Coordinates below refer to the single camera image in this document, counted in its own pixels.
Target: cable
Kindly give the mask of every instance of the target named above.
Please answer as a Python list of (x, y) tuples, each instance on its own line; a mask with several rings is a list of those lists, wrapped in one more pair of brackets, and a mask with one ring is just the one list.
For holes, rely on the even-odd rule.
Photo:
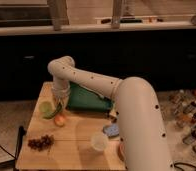
[(11, 153), (9, 153), (7, 150), (5, 150), (5, 148), (2, 147), (1, 144), (0, 144), (0, 148), (1, 148), (4, 152), (6, 152), (7, 154), (9, 154), (11, 157), (13, 157), (14, 159), (16, 159), (16, 157), (15, 157), (14, 155), (12, 155)]
[(190, 164), (190, 163), (184, 163), (184, 162), (176, 162), (176, 163), (174, 163), (174, 167), (175, 168), (180, 169), (181, 171), (184, 171), (184, 169), (179, 167), (179, 165), (188, 166), (188, 167), (194, 168), (196, 170), (196, 166), (193, 165), (193, 164)]

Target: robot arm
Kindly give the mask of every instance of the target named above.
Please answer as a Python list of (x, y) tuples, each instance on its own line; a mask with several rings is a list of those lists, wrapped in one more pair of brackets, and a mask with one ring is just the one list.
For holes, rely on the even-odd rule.
[(127, 169), (173, 170), (159, 103), (152, 86), (142, 78), (121, 80), (79, 70), (74, 66), (74, 60), (69, 56), (49, 63), (54, 96), (67, 96), (69, 81), (72, 81), (112, 99), (118, 114)]

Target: green towel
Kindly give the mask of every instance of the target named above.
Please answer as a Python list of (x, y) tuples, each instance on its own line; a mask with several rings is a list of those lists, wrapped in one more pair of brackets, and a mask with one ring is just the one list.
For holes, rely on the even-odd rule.
[(112, 101), (89, 91), (75, 83), (70, 83), (71, 92), (66, 106), (68, 110), (109, 112), (112, 109)]

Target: white plastic cup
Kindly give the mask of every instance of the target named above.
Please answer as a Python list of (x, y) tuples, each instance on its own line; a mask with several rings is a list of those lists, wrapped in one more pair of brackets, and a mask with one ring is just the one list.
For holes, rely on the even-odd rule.
[(91, 137), (91, 146), (96, 151), (104, 151), (108, 145), (108, 137), (103, 132), (96, 132)]

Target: wooden table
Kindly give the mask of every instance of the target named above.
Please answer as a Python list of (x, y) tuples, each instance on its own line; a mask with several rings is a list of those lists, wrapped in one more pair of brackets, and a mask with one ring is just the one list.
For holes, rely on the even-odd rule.
[[(50, 101), (53, 104), (51, 82), (45, 82), (41, 89), (31, 118), (16, 168), (19, 170), (125, 170), (124, 163), (117, 155), (119, 138), (110, 139), (104, 152), (95, 151), (90, 137), (110, 124), (101, 113), (73, 113), (64, 109), (67, 116), (65, 126), (58, 127), (53, 120), (42, 118), (39, 104)], [(50, 150), (35, 151), (28, 147), (28, 140), (54, 135), (55, 143)]]

